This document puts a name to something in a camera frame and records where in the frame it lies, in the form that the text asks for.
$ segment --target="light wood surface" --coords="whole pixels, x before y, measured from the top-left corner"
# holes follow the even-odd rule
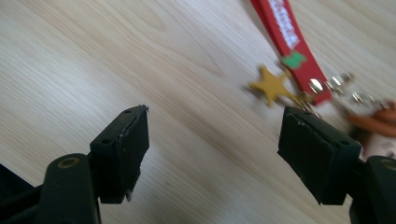
[[[291,1],[327,77],[396,96],[396,2]],[[0,2],[0,162],[33,185],[123,109],[148,105],[133,201],[104,223],[348,223],[276,154],[283,105],[245,90],[278,58],[248,0]],[[317,111],[349,124],[332,104]]]

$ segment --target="star charm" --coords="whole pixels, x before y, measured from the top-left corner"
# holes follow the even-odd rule
[[[273,102],[281,95],[287,96],[294,103],[298,102],[298,99],[286,90],[283,85],[285,79],[290,77],[289,71],[285,72],[280,77],[276,77],[263,66],[261,67],[261,75],[261,80],[259,82],[250,82],[249,87],[256,91],[262,91],[267,98],[268,106],[272,106]]]

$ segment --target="keychain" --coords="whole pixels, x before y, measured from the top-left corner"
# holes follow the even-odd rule
[[[370,95],[346,91],[347,84],[355,78],[352,74],[328,80],[306,45],[287,0],[250,1],[287,69],[275,76],[263,66],[261,80],[250,82],[249,87],[261,91],[268,106],[277,98],[286,96],[297,107],[317,116],[311,105],[319,105],[333,98],[346,110],[346,120],[356,127],[352,137],[362,144],[361,159],[366,161],[373,155],[396,159],[396,103],[377,101]],[[292,94],[284,86],[284,81],[291,77],[299,88],[299,94]]]

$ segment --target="red strap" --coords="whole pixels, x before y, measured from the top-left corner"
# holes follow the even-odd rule
[[[289,68],[296,80],[300,91],[314,94],[309,87],[310,79],[314,78],[324,85],[327,78],[320,70],[318,63],[304,41],[297,21],[291,12],[289,1],[250,1],[259,14],[277,50],[283,57],[283,64]],[[332,95],[326,89],[315,95],[314,104],[317,105],[330,99],[332,99]]]

